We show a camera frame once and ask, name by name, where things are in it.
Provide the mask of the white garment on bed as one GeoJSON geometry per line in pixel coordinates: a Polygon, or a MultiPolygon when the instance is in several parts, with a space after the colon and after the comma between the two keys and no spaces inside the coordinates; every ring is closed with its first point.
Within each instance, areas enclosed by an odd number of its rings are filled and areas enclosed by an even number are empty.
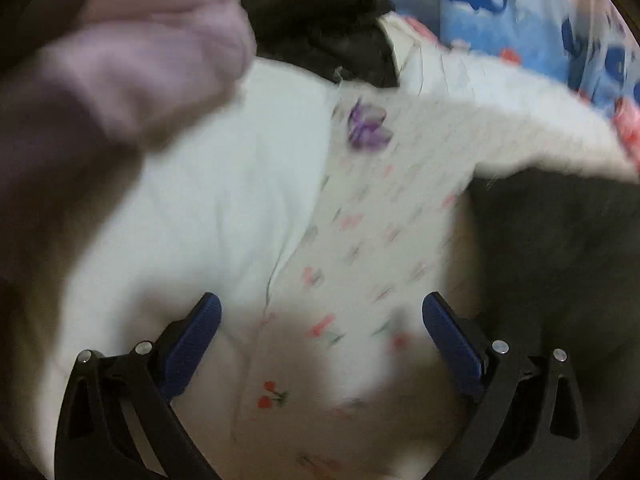
{"type": "Polygon", "coordinates": [[[228,104],[94,182],[64,218],[29,301],[43,362],[21,407],[45,474],[78,353],[152,340],[206,292],[224,308],[220,330],[174,407],[212,465],[232,473],[248,361],[269,286],[314,209],[336,94],[306,70],[256,61],[228,104]]]}

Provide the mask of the pink patterned cloth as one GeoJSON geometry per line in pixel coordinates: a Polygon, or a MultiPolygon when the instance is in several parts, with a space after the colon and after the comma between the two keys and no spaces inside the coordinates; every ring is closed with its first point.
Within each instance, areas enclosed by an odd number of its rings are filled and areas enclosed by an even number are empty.
{"type": "Polygon", "coordinates": [[[578,90],[576,96],[587,104],[614,130],[616,140],[627,158],[639,169],[639,105],[625,92],[605,88],[588,96],[585,90],[578,90]]]}

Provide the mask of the lavender puffer garment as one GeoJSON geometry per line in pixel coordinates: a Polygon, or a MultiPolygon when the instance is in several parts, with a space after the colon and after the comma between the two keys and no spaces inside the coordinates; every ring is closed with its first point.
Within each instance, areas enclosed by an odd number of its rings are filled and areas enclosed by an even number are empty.
{"type": "Polygon", "coordinates": [[[1,278],[61,180],[228,93],[256,44],[241,0],[1,0],[1,278]]]}

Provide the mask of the blue whale print quilt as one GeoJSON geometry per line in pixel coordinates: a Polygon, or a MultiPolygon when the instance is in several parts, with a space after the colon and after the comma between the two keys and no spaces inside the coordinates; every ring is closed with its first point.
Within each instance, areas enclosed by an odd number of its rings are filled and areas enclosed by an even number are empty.
{"type": "Polygon", "coordinates": [[[639,99],[639,45],[612,0],[390,0],[441,44],[547,76],[605,115],[639,99]]]}

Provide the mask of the large black puffer jacket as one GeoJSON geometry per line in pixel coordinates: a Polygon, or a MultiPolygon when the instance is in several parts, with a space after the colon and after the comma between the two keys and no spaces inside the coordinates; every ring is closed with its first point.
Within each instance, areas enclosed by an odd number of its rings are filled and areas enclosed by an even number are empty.
{"type": "Polygon", "coordinates": [[[586,412],[591,478],[639,475],[639,185],[527,168],[468,194],[488,330],[565,350],[586,412]]]}

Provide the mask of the small black jacket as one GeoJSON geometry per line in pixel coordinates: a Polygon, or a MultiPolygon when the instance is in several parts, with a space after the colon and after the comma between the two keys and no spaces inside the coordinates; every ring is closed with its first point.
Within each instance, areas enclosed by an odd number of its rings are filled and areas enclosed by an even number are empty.
{"type": "Polygon", "coordinates": [[[392,43],[378,21],[390,0],[241,0],[257,55],[339,84],[398,86],[392,43]]]}

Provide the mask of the purple butterfly hair clip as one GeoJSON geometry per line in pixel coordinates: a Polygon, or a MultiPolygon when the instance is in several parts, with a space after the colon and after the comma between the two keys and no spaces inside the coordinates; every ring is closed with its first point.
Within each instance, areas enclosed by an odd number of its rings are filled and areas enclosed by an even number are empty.
{"type": "Polygon", "coordinates": [[[384,126],[387,117],[383,107],[358,100],[347,119],[347,140],[356,151],[382,151],[388,147],[393,133],[384,126]]]}

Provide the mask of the white cherry print bedsheet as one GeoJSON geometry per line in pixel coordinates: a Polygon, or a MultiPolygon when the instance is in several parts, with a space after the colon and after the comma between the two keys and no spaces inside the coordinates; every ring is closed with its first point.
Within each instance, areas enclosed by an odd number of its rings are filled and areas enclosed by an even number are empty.
{"type": "Polygon", "coordinates": [[[235,425],[244,479],[419,479],[464,411],[422,322],[440,292],[478,309],[463,191],[476,168],[634,170],[614,130],[573,92],[513,62],[448,50],[383,18],[400,86],[338,92],[308,230],[270,290],[235,425]],[[356,151],[358,100],[386,110],[382,151],[356,151]]]}

